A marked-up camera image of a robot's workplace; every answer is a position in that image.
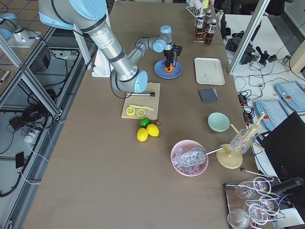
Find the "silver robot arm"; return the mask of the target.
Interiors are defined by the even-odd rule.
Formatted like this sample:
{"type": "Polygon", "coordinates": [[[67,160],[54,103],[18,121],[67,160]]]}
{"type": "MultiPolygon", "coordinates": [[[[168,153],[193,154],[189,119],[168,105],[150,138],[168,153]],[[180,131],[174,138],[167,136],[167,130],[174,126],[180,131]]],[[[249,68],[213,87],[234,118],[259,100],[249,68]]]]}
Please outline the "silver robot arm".
{"type": "Polygon", "coordinates": [[[111,85],[119,91],[141,93],[146,89],[148,74],[138,69],[137,62],[148,50],[164,53],[166,68],[175,66],[174,56],[182,52],[182,47],[173,43],[171,27],[164,25],[158,37],[140,38],[126,54],[106,22],[104,0],[40,0],[39,16],[48,26],[72,30],[77,25],[88,34],[113,67],[111,85]]]}
{"type": "Polygon", "coordinates": [[[13,13],[4,13],[0,16],[0,35],[13,48],[30,48],[35,38],[20,24],[13,13]]]}

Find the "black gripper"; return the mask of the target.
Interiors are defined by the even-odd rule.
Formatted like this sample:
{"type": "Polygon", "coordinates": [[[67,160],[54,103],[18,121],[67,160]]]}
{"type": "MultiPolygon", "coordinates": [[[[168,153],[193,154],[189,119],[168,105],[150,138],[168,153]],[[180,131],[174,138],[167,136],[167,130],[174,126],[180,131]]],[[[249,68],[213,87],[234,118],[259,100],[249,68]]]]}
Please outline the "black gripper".
{"type": "Polygon", "coordinates": [[[171,60],[174,59],[174,53],[176,53],[176,56],[179,56],[183,50],[183,47],[180,45],[176,45],[175,43],[170,43],[166,45],[163,53],[166,58],[165,60],[165,67],[170,67],[172,65],[171,60]]]}

